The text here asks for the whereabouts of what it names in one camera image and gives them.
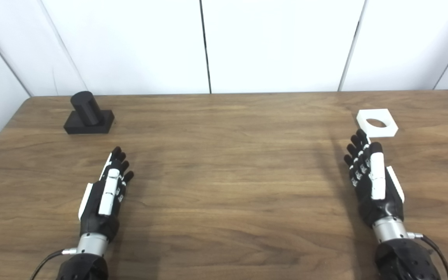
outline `black cable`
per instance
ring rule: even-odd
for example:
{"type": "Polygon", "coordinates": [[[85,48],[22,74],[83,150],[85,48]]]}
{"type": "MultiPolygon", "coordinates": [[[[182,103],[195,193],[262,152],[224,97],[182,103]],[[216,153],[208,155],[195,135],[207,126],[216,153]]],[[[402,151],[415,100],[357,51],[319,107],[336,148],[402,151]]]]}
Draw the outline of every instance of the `black cable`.
{"type": "Polygon", "coordinates": [[[63,255],[63,250],[58,250],[56,252],[53,252],[51,254],[48,255],[48,257],[45,257],[42,262],[37,266],[36,270],[34,271],[34,273],[32,273],[32,276],[30,277],[30,280],[34,280],[34,278],[36,278],[37,273],[39,272],[39,270],[42,269],[42,267],[44,266],[44,264],[46,264],[46,262],[48,262],[50,259],[53,259],[54,257],[57,256],[61,256],[63,255]]]}
{"type": "Polygon", "coordinates": [[[445,267],[445,271],[447,272],[447,278],[448,278],[448,262],[445,259],[445,256],[441,252],[441,250],[438,247],[438,245],[435,244],[430,238],[428,238],[424,234],[423,234],[423,237],[421,238],[421,240],[423,240],[426,244],[430,245],[430,247],[432,247],[433,250],[435,250],[437,252],[437,254],[439,254],[439,257],[440,257],[441,261],[443,262],[443,266],[445,267]]]}

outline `black block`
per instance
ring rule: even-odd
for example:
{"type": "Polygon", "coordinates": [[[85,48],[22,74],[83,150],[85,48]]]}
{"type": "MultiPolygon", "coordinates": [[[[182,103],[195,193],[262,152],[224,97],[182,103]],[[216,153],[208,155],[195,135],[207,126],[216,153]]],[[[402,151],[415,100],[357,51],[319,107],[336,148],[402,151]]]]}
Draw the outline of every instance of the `black block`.
{"type": "Polygon", "coordinates": [[[103,115],[102,120],[94,126],[86,126],[79,117],[77,111],[72,111],[65,122],[63,128],[68,134],[100,134],[108,133],[112,124],[114,123],[115,116],[112,110],[101,110],[103,115]]]}

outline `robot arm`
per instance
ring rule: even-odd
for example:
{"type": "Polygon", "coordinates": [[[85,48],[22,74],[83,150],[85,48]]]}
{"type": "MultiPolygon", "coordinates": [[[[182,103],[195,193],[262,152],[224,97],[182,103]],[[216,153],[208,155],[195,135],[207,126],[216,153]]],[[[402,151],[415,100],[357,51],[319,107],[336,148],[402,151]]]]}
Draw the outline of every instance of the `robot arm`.
{"type": "Polygon", "coordinates": [[[413,240],[425,237],[404,227],[404,193],[392,167],[385,167],[381,144],[371,143],[361,129],[350,140],[350,155],[344,160],[359,202],[359,215],[379,242],[375,263],[381,278],[440,280],[428,250],[413,240]]]}
{"type": "Polygon", "coordinates": [[[116,147],[108,156],[100,179],[87,184],[79,207],[80,240],[73,257],[62,263],[57,280],[107,280],[103,254],[119,231],[119,210],[127,183],[134,177],[126,172],[126,154],[116,147]]]}

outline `metal cylinder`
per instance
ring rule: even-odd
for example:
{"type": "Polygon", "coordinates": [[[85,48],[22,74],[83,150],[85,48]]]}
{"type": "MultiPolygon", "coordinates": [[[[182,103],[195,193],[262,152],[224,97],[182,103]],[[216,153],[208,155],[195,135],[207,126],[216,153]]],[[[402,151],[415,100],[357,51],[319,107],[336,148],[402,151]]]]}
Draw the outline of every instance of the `metal cylinder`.
{"type": "Polygon", "coordinates": [[[373,230],[379,243],[397,239],[409,238],[404,223],[396,217],[385,217],[377,220],[373,225],[373,230]]]}
{"type": "Polygon", "coordinates": [[[85,233],[80,237],[77,254],[93,254],[103,257],[107,250],[108,239],[103,234],[85,233]]]}
{"type": "Polygon", "coordinates": [[[91,92],[77,92],[70,98],[70,103],[85,126],[95,126],[103,120],[103,114],[91,92]]]}

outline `wooden table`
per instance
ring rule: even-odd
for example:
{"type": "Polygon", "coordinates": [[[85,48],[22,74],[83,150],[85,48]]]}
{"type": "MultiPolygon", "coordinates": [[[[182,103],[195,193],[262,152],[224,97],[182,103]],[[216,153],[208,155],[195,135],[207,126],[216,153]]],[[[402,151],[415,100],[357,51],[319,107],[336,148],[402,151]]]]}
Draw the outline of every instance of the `wooden table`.
{"type": "MultiPolygon", "coordinates": [[[[448,259],[448,91],[98,96],[108,135],[67,135],[69,97],[26,101],[0,134],[0,279],[77,245],[88,182],[119,145],[135,178],[106,256],[110,279],[374,280],[376,241],[343,162],[359,109],[382,138],[407,230],[448,259]]],[[[54,279],[66,257],[38,279],[54,279]]],[[[434,261],[443,277],[438,258],[434,261]]]]}

